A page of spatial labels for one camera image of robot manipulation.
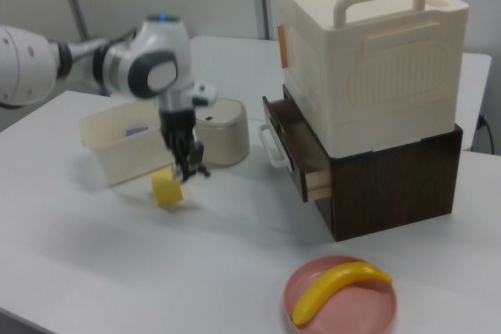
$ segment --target yellow sponge cube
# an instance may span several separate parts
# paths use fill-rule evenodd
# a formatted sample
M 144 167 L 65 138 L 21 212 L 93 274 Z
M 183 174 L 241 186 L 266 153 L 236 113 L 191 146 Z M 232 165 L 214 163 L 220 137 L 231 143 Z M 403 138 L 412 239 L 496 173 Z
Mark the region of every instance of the yellow sponge cube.
M 159 207 L 182 200 L 181 183 L 172 180 L 172 170 L 162 170 L 150 174 L 153 193 Z

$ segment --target white drawer handle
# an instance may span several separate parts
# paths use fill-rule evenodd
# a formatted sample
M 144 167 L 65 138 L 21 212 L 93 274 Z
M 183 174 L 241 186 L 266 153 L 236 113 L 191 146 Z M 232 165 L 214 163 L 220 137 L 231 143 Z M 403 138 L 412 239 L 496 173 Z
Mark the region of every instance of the white drawer handle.
M 272 166 L 276 167 L 276 168 L 283 168 L 283 167 L 289 167 L 289 169 L 291 169 L 290 167 L 290 162 L 288 159 L 286 158 L 283 158 L 281 160 L 277 160 L 273 154 L 272 154 L 272 150 L 271 148 L 269 147 L 268 145 L 268 142 L 266 141 L 265 139 L 265 135 L 263 134 L 263 131 L 266 131 L 266 130 L 270 130 L 271 132 L 271 128 L 270 128 L 270 125 L 269 124 L 261 124 L 259 126 L 259 137 L 261 138 L 261 141 L 263 143 L 263 146 L 265 147 L 266 149 L 266 152 L 268 154 L 268 158 L 269 158 L 269 161 L 270 163 L 272 164 Z

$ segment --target toy banana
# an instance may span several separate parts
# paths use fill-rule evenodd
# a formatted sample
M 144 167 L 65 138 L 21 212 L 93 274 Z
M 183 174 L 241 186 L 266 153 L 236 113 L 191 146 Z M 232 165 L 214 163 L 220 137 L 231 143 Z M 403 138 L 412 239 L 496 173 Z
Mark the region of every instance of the toy banana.
M 295 325 L 305 324 L 336 291 L 350 283 L 368 279 L 381 279 L 391 283 L 390 275 L 362 261 L 347 262 L 325 271 L 297 301 L 292 322 Z

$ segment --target wooden cabinet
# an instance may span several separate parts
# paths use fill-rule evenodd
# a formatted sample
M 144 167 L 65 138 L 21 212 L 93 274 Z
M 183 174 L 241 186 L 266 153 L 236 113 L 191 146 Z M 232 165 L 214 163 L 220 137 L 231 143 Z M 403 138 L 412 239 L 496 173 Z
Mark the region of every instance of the wooden cabinet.
M 337 241 L 452 212 L 463 131 L 340 159 L 327 156 L 293 99 L 263 98 L 267 121 Z

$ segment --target plastic container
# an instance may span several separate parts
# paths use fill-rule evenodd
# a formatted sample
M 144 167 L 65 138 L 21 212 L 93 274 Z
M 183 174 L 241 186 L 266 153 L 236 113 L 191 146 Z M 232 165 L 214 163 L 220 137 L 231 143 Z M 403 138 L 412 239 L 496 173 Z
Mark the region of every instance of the plastic container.
M 454 130 L 466 3 L 276 3 L 285 86 L 330 157 Z
M 128 130 L 148 127 L 134 135 Z M 160 133 L 153 100 L 134 101 L 86 117 L 80 122 L 82 141 L 90 148 L 111 185 L 175 162 Z
M 212 107 L 196 111 L 196 138 L 204 144 L 204 161 L 220 166 L 240 162 L 249 153 L 245 105 L 220 98 Z

